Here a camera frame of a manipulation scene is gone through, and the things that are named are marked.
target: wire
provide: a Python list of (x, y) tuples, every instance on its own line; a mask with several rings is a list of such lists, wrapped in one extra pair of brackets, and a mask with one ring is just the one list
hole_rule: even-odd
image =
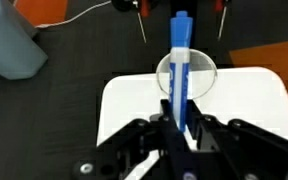
[(92, 6), (88, 9), (86, 9), (85, 11), (81, 12), (80, 14), (78, 14), (77, 16), (67, 20), (67, 21), (63, 21), (63, 22), (59, 22), (59, 23), (54, 23), (54, 24), (41, 24), (41, 25), (38, 25), (38, 26), (35, 26), (36, 28), (40, 28), (40, 29), (43, 29), (43, 28), (48, 28), (48, 27), (53, 27), (53, 26), (60, 26), (60, 25), (64, 25), (64, 24), (68, 24), (70, 22), (73, 22), (74, 20), (76, 20), (77, 18), (83, 16), (85, 13), (93, 10), (93, 9), (96, 9), (96, 8), (99, 8), (99, 7), (102, 7), (102, 6), (105, 6), (107, 4), (110, 4), (111, 3), (111, 0), (109, 1), (106, 1), (106, 2), (103, 2), (103, 3), (100, 3), (100, 4), (97, 4), (95, 6)]

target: metal pin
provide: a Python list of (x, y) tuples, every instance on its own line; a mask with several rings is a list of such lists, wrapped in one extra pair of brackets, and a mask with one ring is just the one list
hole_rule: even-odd
[[(133, 4), (138, 9), (138, 1), (137, 0), (133, 1)], [(139, 21), (140, 26), (141, 26), (141, 31), (142, 31), (142, 36), (143, 36), (144, 43), (146, 43), (145, 30), (144, 30), (144, 26), (143, 26), (143, 22), (142, 22), (142, 17), (141, 17), (141, 14), (140, 14), (139, 11), (137, 12), (137, 17), (138, 17), (138, 21)]]
[(221, 19), (221, 26), (220, 26), (220, 30), (218, 31), (217, 40), (221, 40), (221, 37), (222, 37), (222, 31), (223, 31), (224, 21), (225, 21), (225, 16), (226, 16), (226, 8), (227, 7), (225, 6), (224, 10), (223, 10), (222, 19)]

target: blue marker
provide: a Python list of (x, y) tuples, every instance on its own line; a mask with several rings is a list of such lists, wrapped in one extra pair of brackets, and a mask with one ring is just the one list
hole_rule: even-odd
[(171, 19), (170, 103), (180, 131), (185, 131), (190, 41), (193, 19), (178, 11)]

